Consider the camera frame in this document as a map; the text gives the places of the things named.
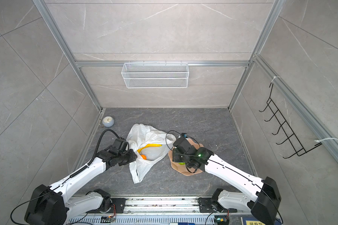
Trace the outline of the yellow fake banana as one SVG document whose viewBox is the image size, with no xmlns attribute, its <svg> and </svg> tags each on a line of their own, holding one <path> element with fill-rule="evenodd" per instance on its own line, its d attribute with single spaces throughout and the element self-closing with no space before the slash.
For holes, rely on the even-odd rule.
<svg viewBox="0 0 338 225">
<path fill-rule="evenodd" d="M 146 146 L 140 148 L 137 150 L 137 152 L 140 154 L 143 149 L 149 148 L 149 147 L 161 147 L 161 144 L 147 144 Z"/>
</svg>

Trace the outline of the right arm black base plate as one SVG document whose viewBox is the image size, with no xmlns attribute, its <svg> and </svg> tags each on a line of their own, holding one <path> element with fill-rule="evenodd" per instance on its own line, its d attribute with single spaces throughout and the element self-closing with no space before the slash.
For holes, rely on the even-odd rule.
<svg viewBox="0 0 338 225">
<path fill-rule="evenodd" d="M 237 213 L 237 209 L 229 208 L 225 209 L 223 208 L 219 203 L 212 201 L 211 198 L 202 198 L 199 197 L 197 199 L 199 210 L 201 213 Z"/>
</svg>

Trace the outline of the white plastic bag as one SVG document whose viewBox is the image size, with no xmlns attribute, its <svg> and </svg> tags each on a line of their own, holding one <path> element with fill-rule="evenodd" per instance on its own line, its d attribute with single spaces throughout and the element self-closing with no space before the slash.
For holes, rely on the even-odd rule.
<svg viewBox="0 0 338 225">
<path fill-rule="evenodd" d="M 137 184 L 142 182 L 150 169 L 168 154 L 176 137 L 149 125 L 134 124 L 129 131 L 127 141 L 138 156 L 134 162 L 129 164 L 132 180 Z M 162 146 L 143 149 L 139 154 L 137 150 L 147 144 L 161 144 Z M 145 155 L 147 160 L 144 160 L 141 155 Z"/>
</svg>

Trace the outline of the pink shell-shaped bowl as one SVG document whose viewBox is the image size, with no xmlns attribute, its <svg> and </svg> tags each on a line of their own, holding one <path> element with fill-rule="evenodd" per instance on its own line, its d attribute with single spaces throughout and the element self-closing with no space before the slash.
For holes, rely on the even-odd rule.
<svg viewBox="0 0 338 225">
<path fill-rule="evenodd" d="M 192 139 L 188 138 L 187 141 L 193 145 L 195 147 L 195 149 L 199 149 L 200 147 L 203 147 L 203 144 L 201 143 L 196 143 L 194 142 Z M 180 163 L 177 163 L 177 162 L 174 162 L 173 161 L 173 151 L 170 150 L 168 152 L 168 156 L 171 160 L 171 167 L 178 171 L 179 173 L 185 175 L 185 176 L 192 176 L 192 175 L 195 175 L 195 174 L 198 174 L 198 173 L 202 173 L 203 171 L 200 170 L 200 169 L 197 169 L 196 171 L 194 169 L 189 169 L 189 171 L 187 170 L 186 166 L 184 164 L 180 164 Z"/>
</svg>

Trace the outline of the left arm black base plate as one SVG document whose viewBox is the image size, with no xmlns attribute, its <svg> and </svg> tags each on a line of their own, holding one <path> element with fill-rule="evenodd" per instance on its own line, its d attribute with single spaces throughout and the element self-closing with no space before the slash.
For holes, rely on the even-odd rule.
<svg viewBox="0 0 338 225">
<path fill-rule="evenodd" d="M 87 213 L 123 213 L 125 203 L 125 198 L 104 199 L 98 209 L 88 211 Z"/>
</svg>

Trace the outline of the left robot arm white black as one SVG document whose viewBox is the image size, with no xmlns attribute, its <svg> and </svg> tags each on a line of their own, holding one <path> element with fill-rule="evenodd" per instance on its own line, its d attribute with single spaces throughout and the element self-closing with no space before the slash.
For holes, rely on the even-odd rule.
<svg viewBox="0 0 338 225">
<path fill-rule="evenodd" d="M 108 212 L 113 209 L 111 195 L 102 190 L 72 199 L 72 196 L 96 176 L 115 165 L 125 166 L 137 159 L 123 139 L 116 139 L 108 148 L 98 152 L 80 169 L 49 186 L 40 185 L 33 191 L 24 216 L 30 225 L 63 225 L 68 220 L 93 210 Z"/>
</svg>

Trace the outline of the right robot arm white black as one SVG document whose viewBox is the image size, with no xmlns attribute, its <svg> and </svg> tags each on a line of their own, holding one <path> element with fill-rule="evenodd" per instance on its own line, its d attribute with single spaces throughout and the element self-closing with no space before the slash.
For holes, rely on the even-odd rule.
<svg viewBox="0 0 338 225">
<path fill-rule="evenodd" d="M 218 155 L 205 147 L 196 148 L 185 137 L 172 145 L 173 162 L 185 163 L 188 169 L 202 170 L 212 174 L 238 189 L 243 196 L 233 197 L 224 189 L 218 189 L 212 196 L 211 206 L 215 211 L 237 209 L 250 211 L 260 222 L 273 225 L 282 222 L 277 219 L 281 195 L 275 180 L 250 175 L 225 162 Z"/>
</svg>

